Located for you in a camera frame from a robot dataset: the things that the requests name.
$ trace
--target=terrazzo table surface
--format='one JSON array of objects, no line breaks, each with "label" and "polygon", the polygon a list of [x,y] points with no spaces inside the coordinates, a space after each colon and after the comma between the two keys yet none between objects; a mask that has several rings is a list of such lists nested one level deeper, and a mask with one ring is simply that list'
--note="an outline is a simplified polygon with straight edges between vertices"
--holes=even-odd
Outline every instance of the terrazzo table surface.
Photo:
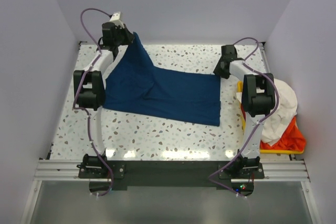
[{"label": "terrazzo table surface", "polygon": [[[220,58],[220,45],[144,45],[155,66],[182,72],[211,74]],[[236,46],[238,57],[245,58],[254,46]],[[119,47],[116,61],[126,47]],[[93,59],[94,45],[81,45],[75,69],[83,69]],[[265,71],[260,50],[247,60],[258,71]],[[239,102],[235,98],[238,79],[221,79],[220,126],[180,122],[153,116],[103,109],[102,136],[107,156],[114,160],[230,160],[243,140]],[[74,100],[71,81],[50,159],[82,160],[94,155],[87,136],[87,117],[71,109]],[[288,159],[288,155],[262,154],[262,159]]]}]

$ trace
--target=lavender wall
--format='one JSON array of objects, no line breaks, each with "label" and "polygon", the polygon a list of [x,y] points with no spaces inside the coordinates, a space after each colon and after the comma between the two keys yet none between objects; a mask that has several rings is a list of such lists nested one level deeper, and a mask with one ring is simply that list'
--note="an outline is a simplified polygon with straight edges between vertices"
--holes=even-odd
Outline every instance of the lavender wall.
[{"label": "lavender wall", "polygon": [[[122,11],[143,42],[217,43],[255,36],[265,41],[290,0],[57,0],[77,39],[88,40],[78,14],[87,7]],[[104,15],[88,13],[86,23],[101,36]]]},{"label": "lavender wall", "polygon": [[77,41],[56,0],[0,0],[0,223],[18,223],[46,157]]},{"label": "lavender wall", "polygon": [[304,158],[323,223],[335,223],[336,0],[291,0],[268,38],[266,54],[277,78],[299,100]]}]

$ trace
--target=dark blue towel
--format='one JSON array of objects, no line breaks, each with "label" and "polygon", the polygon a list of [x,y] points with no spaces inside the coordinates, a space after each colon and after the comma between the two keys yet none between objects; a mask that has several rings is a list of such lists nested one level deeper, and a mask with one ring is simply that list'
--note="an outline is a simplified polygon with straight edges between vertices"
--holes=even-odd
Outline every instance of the dark blue towel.
[{"label": "dark blue towel", "polygon": [[106,79],[104,108],[219,126],[220,77],[155,67],[139,37]]}]

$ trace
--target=orange cloth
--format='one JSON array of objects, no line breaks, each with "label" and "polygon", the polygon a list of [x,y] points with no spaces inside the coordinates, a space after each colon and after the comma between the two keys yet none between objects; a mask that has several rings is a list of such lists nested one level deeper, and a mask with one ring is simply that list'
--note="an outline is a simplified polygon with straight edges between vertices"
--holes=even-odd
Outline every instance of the orange cloth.
[{"label": "orange cloth", "polygon": [[260,141],[260,149],[287,150],[302,152],[306,146],[306,139],[296,126],[296,117],[292,119],[279,141],[270,146]]}]

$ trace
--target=black mounting plate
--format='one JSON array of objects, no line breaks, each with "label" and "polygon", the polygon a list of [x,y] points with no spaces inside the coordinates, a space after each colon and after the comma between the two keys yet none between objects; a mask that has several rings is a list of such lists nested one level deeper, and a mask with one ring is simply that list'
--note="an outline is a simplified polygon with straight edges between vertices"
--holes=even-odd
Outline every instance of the black mounting plate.
[{"label": "black mounting plate", "polygon": [[[218,164],[217,168],[221,169],[223,166],[225,166],[226,163],[223,162],[223,163]],[[259,163],[258,169],[255,169],[255,168],[241,169],[240,172],[235,175],[222,171],[218,174],[218,176],[220,179],[250,179],[252,174],[254,174],[254,179],[265,178],[262,163]]]},{"label": "black mounting plate", "polygon": [[[228,162],[219,161],[107,161],[114,174],[113,190],[127,190],[128,186],[161,187],[216,187],[208,180],[210,174]],[[231,178],[217,175],[213,180],[232,188]],[[94,170],[80,169],[79,178],[108,179],[109,174],[94,173]],[[249,178],[242,174],[237,178]],[[255,172],[255,178],[264,178],[264,173]],[[107,185],[107,182],[90,182],[91,187]]]}]

